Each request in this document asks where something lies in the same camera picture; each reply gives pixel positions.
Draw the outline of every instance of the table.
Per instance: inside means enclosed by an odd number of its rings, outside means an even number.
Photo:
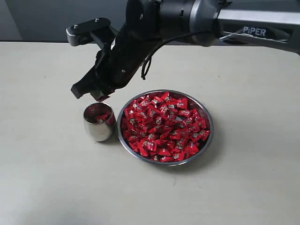
[[[70,92],[96,45],[0,43],[0,223],[3,225],[297,225],[300,58],[262,47],[165,46],[106,102],[116,115],[138,93],[185,92],[215,122],[198,160],[164,168],[115,136],[85,133],[90,95]]]

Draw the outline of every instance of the metal bowl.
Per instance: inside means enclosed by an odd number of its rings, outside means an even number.
[[[189,100],[189,109],[192,110],[192,109],[197,109],[198,112],[200,113],[201,117],[203,117],[205,120],[206,120],[206,124],[207,124],[207,127],[210,129],[211,133],[210,133],[210,136],[208,137],[208,139],[206,139],[206,141],[204,142],[204,146],[202,147],[202,149],[197,153],[195,154],[194,156],[190,157],[190,158],[187,158],[185,160],[182,160],[182,161],[179,161],[179,162],[170,162],[170,163],[163,163],[163,162],[156,162],[156,161],[152,161],[150,159],[147,159],[139,154],[137,154],[136,152],[134,152],[127,141],[124,140],[123,138],[123,132],[121,130],[121,121],[122,121],[122,118],[125,117],[125,114],[124,114],[124,110],[129,106],[129,104],[141,97],[141,96],[144,96],[144,95],[149,95],[150,98],[151,96],[162,96],[163,93],[165,92],[170,92],[170,95],[173,97],[173,98],[188,98]],[[147,91],[145,93],[142,93],[142,94],[139,94],[137,96],[135,96],[134,98],[132,98],[131,100],[129,100],[125,105],[124,107],[121,109],[121,112],[119,113],[119,116],[118,116],[118,121],[117,121],[117,129],[118,129],[118,136],[119,136],[119,140],[121,141],[122,145],[124,146],[124,148],[131,154],[133,155],[134,157],[144,161],[144,162],[147,162],[147,163],[151,163],[151,164],[155,164],[155,165],[160,165],[160,166],[175,166],[175,165],[181,165],[181,164],[185,164],[185,163],[188,163],[188,162],[191,162],[192,160],[198,158],[199,156],[201,156],[209,147],[209,145],[211,144],[211,141],[212,141],[212,138],[214,136],[214,126],[213,126],[213,121],[212,121],[212,117],[210,115],[210,113],[207,111],[207,109],[204,107],[203,104],[201,104],[199,101],[197,101],[196,99],[194,99],[193,97],[187,95],[187,94],[184,94],[184,93],[181,93],[181,92],[178,92],[178,91],[174,91],[174,90],[151,90],[151,91]]]

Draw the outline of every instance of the metal cup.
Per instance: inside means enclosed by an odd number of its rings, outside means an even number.
[[[107,114],[108,119],[102,123],[94,118]],[[89,105],[83,112],[84,128],[86,133],[96,142],[108,140],[115,131],[116,118],[113,109],[106,103],[97,102]]]

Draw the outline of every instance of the robotic arm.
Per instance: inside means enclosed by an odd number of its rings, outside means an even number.
[[[226,0],[128,0],[126,23],[117,32],[106,18],[67,28],[72,46],[95,41],[95,65],[71,91],[97,101],[125,87],[138,68],[171,40],[211,46],[254,44],[300,53],[300,2],[240,3]]]

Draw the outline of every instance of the wire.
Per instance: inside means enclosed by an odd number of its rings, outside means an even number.
[[[151,66],[151,62],[152,62],[152,56],[164,45],[172,42],[172,41],[175,41],[175,40],[178,40],[178,39],[182,39],[182,38],[187,38],[187,37],[190,37],[190,36],[194,36],[194,35],[197,35],[197,34],[203,34],[203,33],[211,33],[211,30],[202,30],[202,31],[198,31],[198,32],[194,32],[194,33],[189,33],[189,34],[185,34],[185,35],[180,35],[180,36],[177,36],[177,37],[173,37],[169,40],[166,40],[164,42],[162,42],[161,44],[159,44],[155,49],[153,49],[153,51],[147,56],[147,58],[145,59],[143,65],[142,65],[142,79],[145,80],[146,79],[146,75],[148,74],[149,72],[149,69],[150,69],[150,66]]]

